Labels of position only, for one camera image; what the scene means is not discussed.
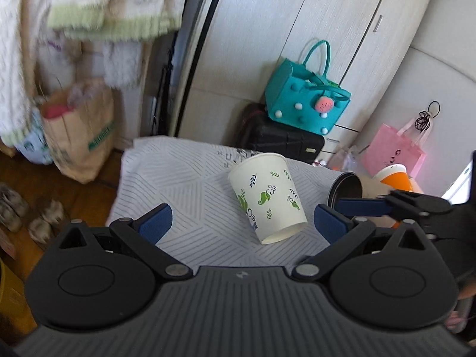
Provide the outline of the white paper cup green leaves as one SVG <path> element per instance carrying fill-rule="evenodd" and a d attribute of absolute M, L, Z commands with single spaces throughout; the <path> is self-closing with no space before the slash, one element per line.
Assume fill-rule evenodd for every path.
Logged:
<path fill-rule="evenodd" d="M 262 153 L 249 157 L 231 169 L 228 180 L 261 244 L 281 242 L 307 227 L 284 156 Z"/>

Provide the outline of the orange white cup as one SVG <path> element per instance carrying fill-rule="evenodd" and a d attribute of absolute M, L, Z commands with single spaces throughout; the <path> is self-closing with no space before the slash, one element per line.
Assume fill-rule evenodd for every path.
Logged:
<path fill-rule="evenodd" d="M 395 190 L 413 191 L 414 188 L 411 183 L 410 176 L 408 175 L 407 168 L 401 164 L 393 164 L 386 166 L 376 173 L 373 177 L 379 183 L 390 186 Z M 371 220 L 380 227 L 384 228 L 397 228 L 399 222 L 393 220 L 390 217 L 372 217 Z"/>

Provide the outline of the brown cylindrical cup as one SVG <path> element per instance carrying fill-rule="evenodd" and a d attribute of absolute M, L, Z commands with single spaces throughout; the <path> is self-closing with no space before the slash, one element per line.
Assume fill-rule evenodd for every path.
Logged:
<path fill-rule="evenodd" d="M 334 209 L 340 198 L 376 198 L 387 195 L 392 188 L 368 176 L 352 172 L 341 173 L 334 181 L 327 205 Z"/>

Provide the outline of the pink paper gift bag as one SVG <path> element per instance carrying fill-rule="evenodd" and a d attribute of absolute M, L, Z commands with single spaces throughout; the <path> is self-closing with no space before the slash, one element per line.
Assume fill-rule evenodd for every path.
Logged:
<path fill-rule="evenodd" d="M 429 126 L 423 131 L 416 129 L 415 122 L 413 118 L 399 130 L 385 123 L 380 126 L 361 158 L 370 176 L 396 164 L 404 165 L 409 176 L 417 176 L 427 156 L 423 144 L 432 132 L 433 121 L 429 121 Z"/>

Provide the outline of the white patterned tablecloth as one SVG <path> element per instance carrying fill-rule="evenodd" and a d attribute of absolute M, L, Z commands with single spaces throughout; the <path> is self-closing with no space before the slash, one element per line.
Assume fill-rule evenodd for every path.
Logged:
<path fill-rule="evenodd" d="M 173 212 L 173 225 L 156 245 L 193 269 L 201 266 L 283 266 L 328 246 L 315 229 L 314 210 L 326 204 L 341 173 L 287 160 L 308 225 L 263 245 L 240 209 L 228 175 L 255 151 L 171 137 L 135 140 L 123 154 L 117 197 L 108 220 L 136 219 L 160 204 Z"/>

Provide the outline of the teal felt handbag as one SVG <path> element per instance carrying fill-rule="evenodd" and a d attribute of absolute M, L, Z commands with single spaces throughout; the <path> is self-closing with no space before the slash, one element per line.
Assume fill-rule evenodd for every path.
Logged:
<path fill-rule="evenodd" d="M 324 46 L 323 73 L 307 68 L 313 52 Z M 326 40 L 315 43 L 302 63 L 285 59 L 265 87 L 269 117 L 278 123 L 313 134 L 327 135 L 351 102 L 351 93 L 328 79 L 331 46 Z"/>

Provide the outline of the brown paper shopping bag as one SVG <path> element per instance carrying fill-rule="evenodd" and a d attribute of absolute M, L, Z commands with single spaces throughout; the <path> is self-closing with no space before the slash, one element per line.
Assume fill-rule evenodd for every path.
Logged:
<path fill-rule="evenodd" d="M 60 172 L 82 184 L 93 181 L 114 146 L 114 99 L 104 79 L 54 91 L 40 105 L 40 119 Z"/>

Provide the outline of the black suitcase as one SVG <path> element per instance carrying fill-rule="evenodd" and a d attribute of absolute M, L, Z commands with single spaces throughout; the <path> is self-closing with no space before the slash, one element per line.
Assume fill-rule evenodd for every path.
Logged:
<path fill-rule="evenodd" d="M 234 144 L 237 148 L 274 152 L 311 165 L 325 141 L 322 135 L 273 121 L 264 104 L 251 103 L 242 112 Z"/>

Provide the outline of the black clothes rack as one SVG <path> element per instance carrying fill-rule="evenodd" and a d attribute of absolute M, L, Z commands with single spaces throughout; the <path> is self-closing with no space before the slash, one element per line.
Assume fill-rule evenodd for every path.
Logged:
<path fill-rule="evenodd" d="M 144 72 L 141 136 L 178 136 L 219 1 L 186 0 L 181 28 L 154 41 Z"/>

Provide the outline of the grey three-door wardrobe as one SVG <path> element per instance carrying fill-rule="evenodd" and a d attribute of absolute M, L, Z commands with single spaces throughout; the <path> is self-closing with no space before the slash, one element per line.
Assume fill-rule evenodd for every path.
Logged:
<path fill-rule="evenodd" d="M 406 55 L 430 0 L 220 0 L 206 36 L 178 136 L 231 144 L 242 110 L 261 101 L 273 71 L 303 62 L 320 40 L 329 76 L 352 95 L 321 157 L 350 146 Z M 322 71 L 325 47 L 309 69 Z"/>

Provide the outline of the white fluffy robe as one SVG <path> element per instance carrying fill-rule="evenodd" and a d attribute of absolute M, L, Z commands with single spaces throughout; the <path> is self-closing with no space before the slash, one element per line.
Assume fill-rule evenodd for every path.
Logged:
<path fill-rule="evenodd" d="M 1 141 L 29 133 L 37 48 L 44 29 L 70 39 L 101 41 L 112 0 L 1 0 Z"/>

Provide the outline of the white green fluffy pajama top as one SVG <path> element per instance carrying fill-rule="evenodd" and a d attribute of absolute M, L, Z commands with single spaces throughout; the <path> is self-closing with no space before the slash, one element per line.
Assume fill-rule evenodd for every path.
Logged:
<path fill-rule="evenodd" d="M 181 27 L 186 0 L 52 0 L 47 26 L 76 40 L 147 41 Z"/>

